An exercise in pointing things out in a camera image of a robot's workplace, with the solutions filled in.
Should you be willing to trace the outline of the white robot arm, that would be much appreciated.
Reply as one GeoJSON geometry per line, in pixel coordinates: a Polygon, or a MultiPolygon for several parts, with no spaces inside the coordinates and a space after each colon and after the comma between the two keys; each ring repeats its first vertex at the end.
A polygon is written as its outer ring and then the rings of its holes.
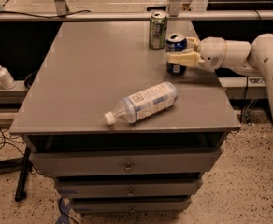
{"type": "Polygon", "coordinates": [[[251,43],[221,37],[189,37],[186,50],[169,51],[165,59],[186,67],[227,68],[242,76],[261,77],[273,119],[273,34],[259,35],[251,43]]]}

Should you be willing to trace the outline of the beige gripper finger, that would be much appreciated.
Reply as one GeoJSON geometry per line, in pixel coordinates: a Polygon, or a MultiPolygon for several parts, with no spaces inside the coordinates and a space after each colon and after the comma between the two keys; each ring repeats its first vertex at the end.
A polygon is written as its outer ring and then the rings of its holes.
{"type": "Polygon", "coordinates": [[[187,49],[190,51],[197,51],[197,47],[200,43],[200,40],[197,37],[187,37],[187,49]]]}
{"type": "Polygon", "coordinates": [[[168,63],[177,64],[186,67],[193,67],[204,63],[205,60],[200,57],[198,52],[168,52],[166,54],[168,63]]]}

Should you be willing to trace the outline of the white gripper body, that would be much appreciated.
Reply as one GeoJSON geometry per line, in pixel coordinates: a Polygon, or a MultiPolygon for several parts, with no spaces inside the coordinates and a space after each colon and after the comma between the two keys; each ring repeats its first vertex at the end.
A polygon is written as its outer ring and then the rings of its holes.
{"type": "Polygon", "coordinates": [[[207,69],[218,69],[223,65],[226,53],[226,41],[220,37],[208,37],[197,46],[200,55],[199,64],[207,69]]]}

